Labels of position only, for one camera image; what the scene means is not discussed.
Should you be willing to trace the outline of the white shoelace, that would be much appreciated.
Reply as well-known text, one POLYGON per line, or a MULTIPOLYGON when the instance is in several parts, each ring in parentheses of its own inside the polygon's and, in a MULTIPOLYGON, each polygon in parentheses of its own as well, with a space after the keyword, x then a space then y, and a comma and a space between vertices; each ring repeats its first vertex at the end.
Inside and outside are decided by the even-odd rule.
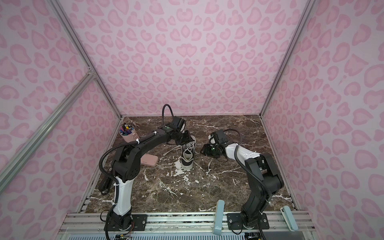
POLYGON ((214 169, 225 166, 229 162, 229 160, 224 157, 214 159, 204 156, 199 153, 199 150, 196 150, 193 168, 183 170, 181 167, 181 155, 182 146, 174 146, 160 155, 159 165, 162 169, 167 170, 168 176, 188 177, 195 174, 209 176, 214 173, 214 169))

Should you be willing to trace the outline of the black white sneaker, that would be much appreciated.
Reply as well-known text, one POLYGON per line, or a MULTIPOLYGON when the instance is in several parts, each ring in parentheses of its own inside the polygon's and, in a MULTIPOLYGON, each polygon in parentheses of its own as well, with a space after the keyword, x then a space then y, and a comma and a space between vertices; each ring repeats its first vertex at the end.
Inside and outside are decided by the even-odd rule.
POLYGON ((183 170, 190 170, 193 168, 194 158, 196 155, 196 138, 191 136, 191 141, 182 145, 181 167, 183 170))

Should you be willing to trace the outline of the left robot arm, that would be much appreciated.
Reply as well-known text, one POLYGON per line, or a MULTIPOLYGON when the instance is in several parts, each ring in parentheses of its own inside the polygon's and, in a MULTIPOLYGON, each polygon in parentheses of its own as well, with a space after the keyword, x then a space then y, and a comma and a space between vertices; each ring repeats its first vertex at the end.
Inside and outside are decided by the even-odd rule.
POLYGON ((99 161, 99 169, 106 178, 113 182, 115 199, 107 213, 106 225, 114 224, 121 229, 126 229, 131 225, 133 183, 141 170, 141 158, 148 151, 170 141, 175 141, 177 145, 182 146, 194 140, 188 130, 180 132, 163 127, 145 137, 107 150, 99 161), (113 151, 116 151, 118 158, 112 163, 112 170, 108 172, 104 169, 103 162, 113 151))

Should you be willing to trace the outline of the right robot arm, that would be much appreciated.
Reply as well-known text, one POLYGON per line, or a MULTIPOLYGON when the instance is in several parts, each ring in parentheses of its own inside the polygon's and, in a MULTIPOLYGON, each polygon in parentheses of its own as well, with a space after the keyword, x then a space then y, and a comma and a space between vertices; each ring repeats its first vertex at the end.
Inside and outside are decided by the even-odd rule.
POLYGON ((246 171, 251 193, 242 206, 241 217, 246 227, 255 226, 270 204, 273 195, 284 186, 272 155, 252 152, 237 143, 205 144, 200 153, 215 159, 225 156, 236 161, 246 171))

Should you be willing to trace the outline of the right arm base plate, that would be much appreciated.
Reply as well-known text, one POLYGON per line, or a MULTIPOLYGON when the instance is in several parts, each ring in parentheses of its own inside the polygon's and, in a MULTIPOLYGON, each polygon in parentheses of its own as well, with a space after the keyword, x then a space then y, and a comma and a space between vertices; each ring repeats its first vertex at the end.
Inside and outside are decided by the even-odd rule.
POLYGON ((267 218, 267 214, 263 213, 259 218, 251 223, 246 223, 245 218, 241 213, 227 213, 227 223, 229 230, 258 230, 261 227, 262 230, 269 230, 270 225, 267 218))

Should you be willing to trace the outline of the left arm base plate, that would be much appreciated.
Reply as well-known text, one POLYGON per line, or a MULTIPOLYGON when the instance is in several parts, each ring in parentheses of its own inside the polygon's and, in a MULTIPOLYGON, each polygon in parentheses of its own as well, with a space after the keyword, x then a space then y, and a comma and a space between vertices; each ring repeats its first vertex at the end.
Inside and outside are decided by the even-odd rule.
POLYGON ((132 215, 127 213, 124 216, 119 216, 112 212, 108 216, 104 230, 108 232, 118 231, 144 231, 147 224, 148 215, 132 215))

